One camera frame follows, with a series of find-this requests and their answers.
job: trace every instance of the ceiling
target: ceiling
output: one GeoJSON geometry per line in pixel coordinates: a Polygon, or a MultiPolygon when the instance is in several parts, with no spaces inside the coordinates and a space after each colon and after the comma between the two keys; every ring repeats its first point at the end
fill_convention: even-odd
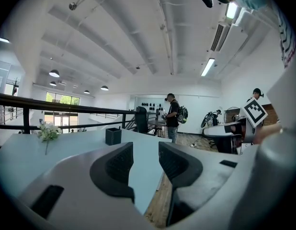
{"type": "Polygon", "coordinates": [[[45,6],[36,83],[48,86],[57,80],[48,72],[57,69],[60,81],[89,90],[130,76],[200,79],[227,8],[214,2],[210,9],[201,0],[48,0],[45,6]]]}

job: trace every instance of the sleeve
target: sleeve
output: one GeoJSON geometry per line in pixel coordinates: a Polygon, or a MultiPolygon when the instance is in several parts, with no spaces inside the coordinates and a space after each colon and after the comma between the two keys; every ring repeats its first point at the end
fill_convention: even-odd
{"type": "Polygon", "coordinates": [[[179,110],[179,105],[178,105],[178,103],[173,102],[173,103],[171,104],[171,112],[172,112],[172,113],[178,113],[178,110],[179,110]]]}

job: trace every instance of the backpack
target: backpack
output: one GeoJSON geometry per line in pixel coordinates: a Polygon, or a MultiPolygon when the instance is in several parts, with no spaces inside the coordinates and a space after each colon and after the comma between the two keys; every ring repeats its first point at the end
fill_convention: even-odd
{"type": "Polygon", "coordinates": [[[188,117],[188,111],[186,109],[186,107],[184,106],[179,106],[179,110],[178,110],[178,122],[185,124],[187,121],[187,117],[188,117]]]}

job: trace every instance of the wooden floor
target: wooden floor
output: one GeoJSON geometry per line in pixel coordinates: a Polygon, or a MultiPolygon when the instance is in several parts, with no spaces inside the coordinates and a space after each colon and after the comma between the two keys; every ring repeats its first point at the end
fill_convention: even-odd
{"type": "MultiPolygon", "coordinates": [[[[197,144],[194,149],[202,149],[208,151],[217,151],[216,147],[210,148],[209,140],[200,136],[177,134],[176,143],[179,145],[190,146],[192,143],[197,144]]],[[[148,209],[144,216],[156,228],[162,229],[166,227],[166,219],[171,201],[171,183],[164,174],[159,190],[152,198],[148,209]]]]}

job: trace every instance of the fluorescent light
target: fluorescent light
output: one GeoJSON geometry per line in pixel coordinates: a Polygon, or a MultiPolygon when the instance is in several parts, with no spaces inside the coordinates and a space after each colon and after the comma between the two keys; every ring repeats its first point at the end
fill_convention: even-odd
{"type": "Polygon", "coordinates": [[[58,78],[60,76],[58,70],[52,70],[51,72],[49,72],[49,75],[55,78],[58,78]]]}
{"type": "Polygon", "coordinates": [[[102,86],[101,88],[100,88],[101,90],[105,90],[105,91],[108,91],[109,90],[109,88],[108,88],[108,86],[102,86]]]}
{"type": "Polygon", "coordinates": [[[213,58],[209,59],[209,61],[207,62],[207,65],[205,66],[204,71],[201,74],[201,77],[204,77],[207,74],[207,72],[210,70],[211,66],[213,65],[214,61],[215,59],[213,58]]]}
{"type": "Polygon", "coordinates": [[[226,16],[230,19],[234,19],[235,12],[236,12],[237,8],[238,8],[238,6],[235,3],[233,3],[233,2],[229,3],[226,16]]]}
{"type": "Polygon", "coordinates": [[[0,41],[8,43],[8,44],[10,43],[8,39],[4,39],[4,38],[1,38],[1,37],[0,37],[0,41]]]}

